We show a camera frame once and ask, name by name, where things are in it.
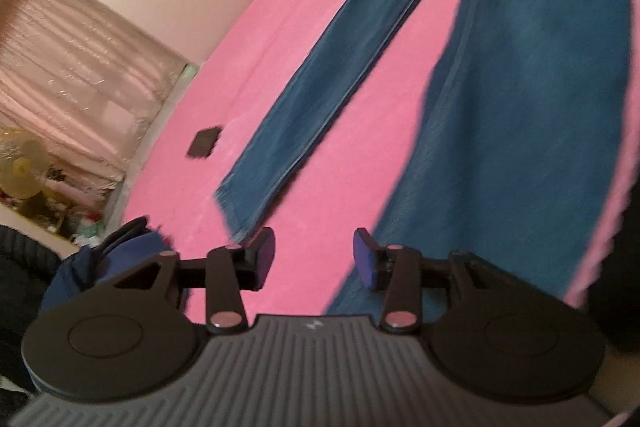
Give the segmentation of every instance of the denim fabric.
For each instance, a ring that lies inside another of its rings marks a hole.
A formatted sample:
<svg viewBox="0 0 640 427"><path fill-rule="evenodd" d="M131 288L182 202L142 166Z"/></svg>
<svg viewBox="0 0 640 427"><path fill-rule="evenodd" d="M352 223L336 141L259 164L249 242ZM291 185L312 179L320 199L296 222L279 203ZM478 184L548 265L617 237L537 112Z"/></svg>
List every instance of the denim fabric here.
<svg viewBox="0 0 640 427"><path fill-rule="evenodd" d="M612 178L629 44L630 0L462 0L377 240L472 250L562 295ZM329 311L381 308L353 272Z"/></svg>
<svg viewBox="0 0 640 427"><path fill-rule="evenodd" d="M216 191L234 241L255 231L418 1L347 0L340 8Z"/></svg>
<svg viewBox="0 0 640 427"><path fill-rule="evenodd" d="M414 2L346 1L216 193L236 241L259 224ZM462 0L377 240L430 257L473 250L560 295L612 177L629 26L630 0ZM381 302L352 273L330 312L376 315Z"/></svg>

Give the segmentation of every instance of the pink bed sheet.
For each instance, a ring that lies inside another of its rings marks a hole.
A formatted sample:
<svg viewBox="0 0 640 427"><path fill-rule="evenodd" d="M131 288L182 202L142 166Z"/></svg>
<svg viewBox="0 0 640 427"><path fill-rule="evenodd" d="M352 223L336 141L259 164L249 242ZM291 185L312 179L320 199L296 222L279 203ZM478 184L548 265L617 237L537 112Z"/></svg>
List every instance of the pink bed sheet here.
<svg viewBox="0 0 640 427"><path fill-rule="evenodd" d="M213 191L344 1L255 0L175 109L136 181L126 219L148 214L185 259L226 244L228 232ZM265 288L243 295L250 317L320 314L331 301L353 264L353 230L372 229L410 155L423 93L458 3L421 1L268 219L276 232L276 261ZM634 27L640 28L637 11L634 17ZM634 42L640 42L637 31ZM635 74L628 112L640 105L639 85ZM590 248L591 262L582 267L586 275L577 278L570 295L579 296L593 277L631 184L640 123L627 116L616 172L622 181L612 186L611 199L617 202L607 205ZM197 131L215 125L224 131L213 154L186 158ZM204 320L202 292L191 298L188 315Z"/></svg>

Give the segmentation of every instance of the black object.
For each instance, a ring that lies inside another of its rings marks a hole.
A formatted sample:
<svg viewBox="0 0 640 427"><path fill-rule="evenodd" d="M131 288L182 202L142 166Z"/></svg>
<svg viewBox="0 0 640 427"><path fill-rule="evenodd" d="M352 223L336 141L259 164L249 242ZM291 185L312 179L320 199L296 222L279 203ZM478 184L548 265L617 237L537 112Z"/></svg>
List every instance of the black object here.
<svg viewBox="0 0 640 427"><path fill-rule="evenodd" d="M216 146L222 127L212 127L198 131L187 151L189 158L208 158Z"/></svg>
<svg viewBox="0 0 640 427"><path fill-rule="evenodd" d="M49 248L0 226L0 373L28 391L35 388L20 344L62 261Z"/></svg>
<svg viewBox="0 0 640 427"><path fill-rule="evenodd" d="M27 405L29 396L19 391L0 389L0 421L14 415Z"/></svg>
<svg viewBox="0 0 640 427"><path fill-rule="evenodd" d="M600 427L610 418L582 395L604 340L580 312L473 254L424 259L380 247L364 229L354 247L363 279L386 289L379 328L366 316L276 315L249 328L239 291L264 283L270 229L206 259L163 252L97 285L28 330L24 358L45 393L10 425L514 427L554 418ZM181 290L202 286L206 327L178 311ZM424 286L449 295L433 325L421 320Z"/></svg>
<svg viewBox="0 0 640 427"><path fill-rule="evenodd" d="M211 318L218 314L217 324L208 321L210 333L246 328L239 289L261 288L274 248L273 231L264 229L247 248L218 248L206 260L180 261L175 252L162 252L40 315L22 343L36 386L76 401L103 402L175 378L202 347L201 332L178 311L182 290L207 288L207 310ZM240 277L234 277L234 266ZM229 325L229 317L238 322Z"/></svg>
<svg viewBox="0 0 640 427"><path fill-rule="evenodd" d="M620 427L640 427L640 407L636 408Z"/></svg>
<svg viewBox="0 0 640 427"><path fill-rule="evenodd" d="M631 190L622 226L600 276L588 291L588 314L619 351L640 350L640 182Z"/></svg>
<svg viewBox="0 0 640 427"><path fill-rule="evenodd" d="M388 287L385 329L390 300L415 314L414 288L447 290L449 312L421 329L422 341L443 371L475 393L544 403L585 393L593 383L604 338L556 298L472 253L452 253L446 262L416 259L410 248L377 245L365 229L354 234L354 253L363 282Z"/></svg>

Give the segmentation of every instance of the gray ribbed surface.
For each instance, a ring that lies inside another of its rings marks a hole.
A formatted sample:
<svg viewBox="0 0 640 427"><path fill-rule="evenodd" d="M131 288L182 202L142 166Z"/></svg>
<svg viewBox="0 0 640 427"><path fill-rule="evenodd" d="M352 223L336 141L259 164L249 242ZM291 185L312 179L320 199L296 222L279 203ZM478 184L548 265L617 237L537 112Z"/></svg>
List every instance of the gray ribbed surface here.
<svg viewBox="0 0 640 427"><path fill-rule="evenodd" d="M41 396L12 427L599 427L584 397L536 407L496 403L444 378L418 341L367 317L264 316L208 344L161 391L114 405Z"/></svg>

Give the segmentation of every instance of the plastic sheet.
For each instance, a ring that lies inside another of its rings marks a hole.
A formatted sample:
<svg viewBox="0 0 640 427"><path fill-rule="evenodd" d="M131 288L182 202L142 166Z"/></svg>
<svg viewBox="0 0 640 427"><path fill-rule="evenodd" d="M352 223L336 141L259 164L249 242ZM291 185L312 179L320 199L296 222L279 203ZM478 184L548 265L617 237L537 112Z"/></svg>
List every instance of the plastic sheet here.
<svg viewBox="0 0 640 427"><path fill-rule="evenodd" d="M95 0L2 0L0 129L30 130L70 181L105 190L184 66Z"/></svg>

